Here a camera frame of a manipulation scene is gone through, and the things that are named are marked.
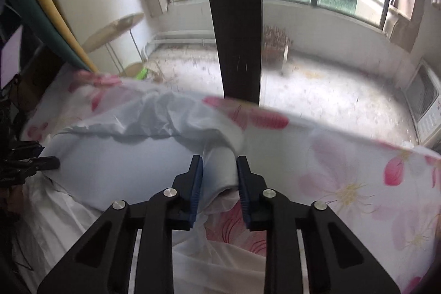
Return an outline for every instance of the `white fabric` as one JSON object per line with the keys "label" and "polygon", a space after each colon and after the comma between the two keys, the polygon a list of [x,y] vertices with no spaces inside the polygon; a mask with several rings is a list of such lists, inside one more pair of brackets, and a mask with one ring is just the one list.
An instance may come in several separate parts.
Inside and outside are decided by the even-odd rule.
{"label": "white fabric", "polygon": [[[81,205],[41,173],[30,177],[25,188],[26,210],[18,239],[34,271],[19,269],[28,288],[36,293],[41,280],[101,212]],[[236,201],[237,197],[215,201],[207,214],[218,208],[228,209]],[[203,226],[207,214],[198,216],[191,232],[173,233],[175,293],[262,293],[265,258],[228,243],[208,241]],[[138,236],[132,272],[139,240]],[[17,246],[14,255],[17,262],[26,263]],[[129,293],[133,293],[134,280],[131,277]]]}
{"label": "white fabric", "polygon": [[234,153],[242,141],[230,120],[200,101],[153,91],[65,128],[41,156],[60,159],[60,169],[47,171],[48,177],[82,203],[105,210],[116,199],[147,201],[187,172],[192,155],[200,154],[206,163],[204,208],[237,186]]}
{"label": "white fabric", "polygon": [[[204,158],[201,206],[196,228],[174,235],[176,293],[263,291],[262,257],[208,241],[203,227],[207,215],[221,215],[234,203],[234,197],[227,203],[212,200],[237,186],[235,157],[242,154],[253,172],[292,201],[327,201],[402,291],[431,264],[441,205],[438,154],[351,136],[233,100],[133,80],[103,89],[98,80],[99,85],[71,92],[65,86],[69,81],[57,79],[54,86],[60,88],[48,93],[58,102],[45,97],[25,130],[29,138],[46,138],[43,154],[61,160],[59,171],[46,173],[54,185],[44,177],[30,180],[36,182],[29,187],[29,228],[20,233],[32,233],[44,253],[44,268],[51,268],[92,223],[90,213],[97,212],[87,206],[102,210],[115,199],[144,201],[185,172],[194,153]],[[59,119],[66,114],[85,120],[60,132]],[[221,220],[211,222],[222,229]],[[244,229],[235,231],[246,243]],[[41,261],[35,253],[35,261]]]}

